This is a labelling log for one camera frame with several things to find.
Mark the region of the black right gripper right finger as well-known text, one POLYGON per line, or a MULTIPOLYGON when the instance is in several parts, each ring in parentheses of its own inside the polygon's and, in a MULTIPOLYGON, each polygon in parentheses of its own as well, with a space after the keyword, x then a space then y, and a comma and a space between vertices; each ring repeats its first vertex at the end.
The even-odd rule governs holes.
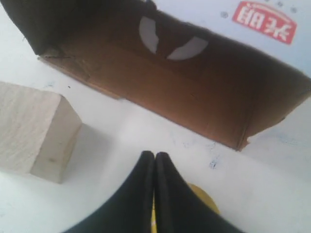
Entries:
POLYGON ((155 215, 159 233, 238 233, 191 190, 169 154, 155 157, 155 215))

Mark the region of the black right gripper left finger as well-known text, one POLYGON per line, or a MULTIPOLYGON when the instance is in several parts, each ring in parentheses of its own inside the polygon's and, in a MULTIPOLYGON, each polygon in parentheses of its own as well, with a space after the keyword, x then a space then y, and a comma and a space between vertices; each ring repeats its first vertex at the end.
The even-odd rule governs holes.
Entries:
POLYGON ((150 233, 155 156, 143 151, 118 190, 67 233, 150 233))

